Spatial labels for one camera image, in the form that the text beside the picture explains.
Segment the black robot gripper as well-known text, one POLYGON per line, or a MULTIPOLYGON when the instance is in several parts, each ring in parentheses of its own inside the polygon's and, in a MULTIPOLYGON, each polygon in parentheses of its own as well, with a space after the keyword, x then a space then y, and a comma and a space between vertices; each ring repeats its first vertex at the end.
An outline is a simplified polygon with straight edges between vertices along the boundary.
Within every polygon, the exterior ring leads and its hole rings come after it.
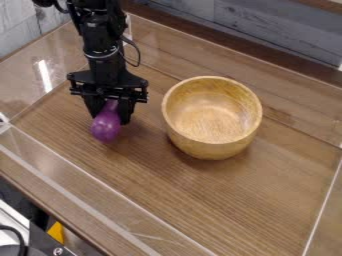
POLYGON ((127 125, 135 102, 146 103, 149 100, 149 82, 127 70, 121 50, 107 56, 89 55, 87 59, 90 69, 67 75, 71 94, 85 96, 85 104, 93 118, 101 113, 106 99, 119 100, 121 124, 127 125))

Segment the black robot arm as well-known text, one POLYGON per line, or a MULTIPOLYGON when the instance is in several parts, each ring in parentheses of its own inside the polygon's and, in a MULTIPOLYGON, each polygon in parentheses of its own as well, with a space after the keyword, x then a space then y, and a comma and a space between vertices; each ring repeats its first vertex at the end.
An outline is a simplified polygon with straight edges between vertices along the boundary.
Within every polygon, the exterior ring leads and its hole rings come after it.
POLYGON ((121 0, 32 0, 39 7, 55 7, 69 14, 83 39, 83 54, 89 70, 71 72, 70 92, 83 98, 93 117, 101 113, 109 100, 118 102, 121 124, 127 125, 138 103, 149 102, 149 81, 133 74, 125 54, 125 44, 141 52, 135 42, 125 36, 127 15, 121 0))

